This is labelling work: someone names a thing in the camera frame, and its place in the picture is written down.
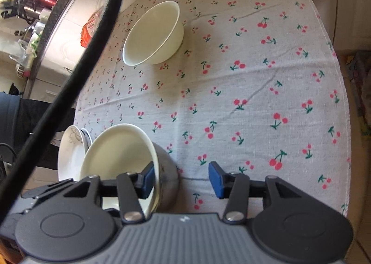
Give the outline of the stainless steel bowl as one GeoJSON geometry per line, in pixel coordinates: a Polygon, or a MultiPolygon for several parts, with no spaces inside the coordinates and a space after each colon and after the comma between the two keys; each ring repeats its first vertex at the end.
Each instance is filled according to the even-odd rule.
{"type": "Polygon", "coordinates": [[[179,191],[179,173],[173,158],[158,144],[154,146],[155,169],[152,212],[168,211],[176,201],[179,191]]]}

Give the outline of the cream bowl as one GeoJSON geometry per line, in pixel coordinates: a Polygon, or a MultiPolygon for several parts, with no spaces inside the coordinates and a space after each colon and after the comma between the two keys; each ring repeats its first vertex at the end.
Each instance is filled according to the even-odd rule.
{"type": "Polygon", "coordinates": [[[150,162],[154,166],[151,191],[148,198],[139,199],[145,217],[149,217],[159,201],[160,170],[154,143],[141,128],[123,123],[104,130],[88,149],[80,178],[98,175],[111,180],[125,172],[140,173],[150,162]]]}
{"type": "Polygon", "coordinates": [[[175,1],[161,2],[130,30],[123,47],[123,62],[130,67],[163,63],[178,51],[183,38],[179,5],[175,1]]]}

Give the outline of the small floral white plate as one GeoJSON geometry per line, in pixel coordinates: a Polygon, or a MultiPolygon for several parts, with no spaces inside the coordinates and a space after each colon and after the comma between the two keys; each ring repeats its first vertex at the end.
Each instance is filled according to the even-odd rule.
{"type": "Polygon", "coordinates": [[[85,136],[76,126],[69,126],[60,140],[58,151],[58,179],[80,179],[80,171],[87,151],[85,136]]]}

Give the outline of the cream bowl front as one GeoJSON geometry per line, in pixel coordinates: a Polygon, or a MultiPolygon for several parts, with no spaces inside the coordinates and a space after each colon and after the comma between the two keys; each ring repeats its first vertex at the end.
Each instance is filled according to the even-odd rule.
{"type": "Polygon", "coordinates": [[[161,2],[130,30],[123,47],[123,62],[130,67],[163,63],[178,51],[183,38],[179,5],[175,1],[161,2]]]}

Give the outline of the blue-rimmed white plate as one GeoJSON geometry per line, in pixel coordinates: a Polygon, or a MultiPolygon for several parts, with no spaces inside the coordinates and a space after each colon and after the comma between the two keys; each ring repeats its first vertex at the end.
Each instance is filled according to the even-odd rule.
{"type": "Polygon", "coordinates": [[[90,148],[93,141],[92,141],[92,138],[91,138],[89,132],[85,128],[81,128],[80,131],[83,132],[83,134],[84,134],[84,137],[85,137],[85,140],[86,140],[86,143],[87,143],[87,148],[90,148]]]}

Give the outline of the cherry print tablecloth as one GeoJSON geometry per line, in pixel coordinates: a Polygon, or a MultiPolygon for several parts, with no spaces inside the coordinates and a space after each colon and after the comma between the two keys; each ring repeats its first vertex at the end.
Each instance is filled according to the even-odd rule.
{"type": "Polygon", "coordinates": [[[223,210],[208,182],[216,161],[252,179],[276,175],[348,212],[348,99],[312,0],[136,0],[75,115],[93,137],[119,123],[139,126],[176,161],[181,211],[223,210]],[[163,1],[180,6],[180,49],[158,65],[126,66],[126,37],[163,1]]]}

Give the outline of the person in dark clothes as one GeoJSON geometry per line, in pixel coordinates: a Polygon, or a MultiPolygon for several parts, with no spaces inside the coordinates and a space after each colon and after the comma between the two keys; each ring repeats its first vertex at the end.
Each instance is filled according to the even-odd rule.
{"type": "MultiPolygon", "coordinates": [[[[49,103],[23,99],[1,92],[1,143],[9,145],[16,154],[19,154],[46,110],[49,103]]],[[[64,132],[70,125],[73,125],[75,109],[70,108],[64,120],[58,126],[57,132],[64,132]]],[[[7,147],[1,147],[1,159],[13,163],[13,153],[7,147]]],[[[57,170],[58,147],[49,143],[45,153],[37,167],[57,170]]]]}

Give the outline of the orange white packet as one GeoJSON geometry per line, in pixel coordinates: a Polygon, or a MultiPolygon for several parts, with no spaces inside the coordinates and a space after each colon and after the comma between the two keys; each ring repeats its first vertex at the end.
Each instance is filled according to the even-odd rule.
{"type": "Polygon", "coordinates": [[[97,27],[99,26],[99,22],[101,20],[103,8],[100,8],[96,12],[94,12],[88,19],[87,23],[82,27],[80,33],[80,45],[86,48],[91,41],[91,38],[94,36],[97,27]]]}

